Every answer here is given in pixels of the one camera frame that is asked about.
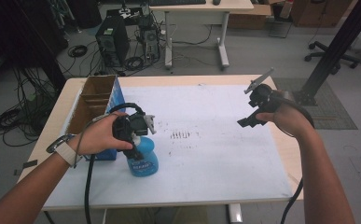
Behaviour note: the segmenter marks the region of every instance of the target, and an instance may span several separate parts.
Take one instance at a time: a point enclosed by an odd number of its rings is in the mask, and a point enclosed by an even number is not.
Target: cardboard
[[[312,3],[311,0],[294,1],[291,17],[301,27],[336,27],[353,0],[329,0]]]
[[[123,103],[124,97],[116,76],[88,77],[65,132],[81,133],[91,120]],[[97,154],[95,160],[113,161],[116,156],[115,149],[108,149]]]
[[[245,12],[230,12],[228,28],[260,30],[264,28],[267,16],[271,15],[271,7],[253,5],[254,9]]]
[[[344,17],[348,17],[351,14],[354,6],[357,4],[358,0],[353,0],[352,3],[349,5],[348,9],[346,9],[345,13],[343,13]]]

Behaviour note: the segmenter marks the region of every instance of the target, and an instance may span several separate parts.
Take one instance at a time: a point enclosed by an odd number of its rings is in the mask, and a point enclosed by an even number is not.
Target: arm
[[[130,149],[132,144],[112,136],[111,125],[117,115],[110,115],[90,126],[84,133],[78,153],[98,153],[106,148]],[[67,144],[76,150],[79,135]],[[53,153],[0,200],[0,224],[33,223],[50,193],[62,179],[69,164]]]
[[[305,223],[354,223],[345,192],[319,134],[296,109],[282,105],[257,119],[275,122],[299,142]]]

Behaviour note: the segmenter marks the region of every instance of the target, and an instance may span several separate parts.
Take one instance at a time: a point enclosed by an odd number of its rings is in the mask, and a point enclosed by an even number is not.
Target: carpet
[[[306,78],[273,78],[276,88],[284,91],[300,91],[306,81]],[[303,107],[312,115],[315,129],[357,130],[348,112],[328,83],[323,83],[314,99],[317,105]]]

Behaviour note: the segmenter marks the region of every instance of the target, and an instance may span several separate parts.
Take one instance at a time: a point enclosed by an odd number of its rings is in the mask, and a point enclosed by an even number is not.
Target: wrist strap
[[[66,143],[60,144],[55,150],[64,160],[69,163],[69,166],[75,166],[75,162],[81,160],[81,156],[77,155],[75,151]]]

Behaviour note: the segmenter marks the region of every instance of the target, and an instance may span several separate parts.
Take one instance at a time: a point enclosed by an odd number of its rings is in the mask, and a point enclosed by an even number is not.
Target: gray floor
[[[108,8],[115,5],[102,6],[102,15]],[[269,37],[270,23],[260,31],[228,29],[226,37],[227,53],[230,67],[221,70],[218,54],[214,48],[220,28],[213,26],[209,40],[201,46],[177,46],[175,48],[174,67],[167,70],[163,62],[141,71],[134,76],[182,76],[182,75],[237,75],[262,74],[270,67],[275,67],[273,77],[308,77],[318,59],[306,63],[303,58],[308,54],[308,43],[319,40],[329,44],[338,28],[297,28],[292,27],[287,38]],[[209,33],[206,26],[172,27],[174,39],[198,42]],[[84,30],[81,34],[72,31],[69,34],[69,46],[87,45],[94,40],[91,31]],[[361,43],[357,43],[352,53],[361,58]],[[85,76],[90,70],[90,58],[77,59],[70,70],[74,76]],[[64,50],[58,61],[68,68],[72,62]],[[325,143],[329,156],[334,163],[345,188],[357,223],[361,223],[361,65],[355,69],[342,63],[341,70],[327,79],[332,90],[337,94],[343,106],[358,127],[356,131],[318,131]],[[8,67],[0,69],[0,114],[18,102],[16,96],[17,82]],[[21,142],[20,131],[7,135],[8,141]],[[20,169],[27,161],[34,144],[26,147],[7,147],[0,136],[0,197],[2,197],[17,182],[15,169]],[[249,203],[243,204],[244,223],[279,223],[285,203]],[[172,213],[171,208],[162,209],[159,223],[167,223]],[[85,223],[83,211],[51,212],[56,223]],[[103,211],[93,210],[93,223],[101,223]],[[212,224],[226,223],[225,207],[223,205],[209,206],[209,218]],[[297,202],[288,214],[287,223],[303,223],[303,205]],[[44,215],[40,215],[35,223],[49,223]]]

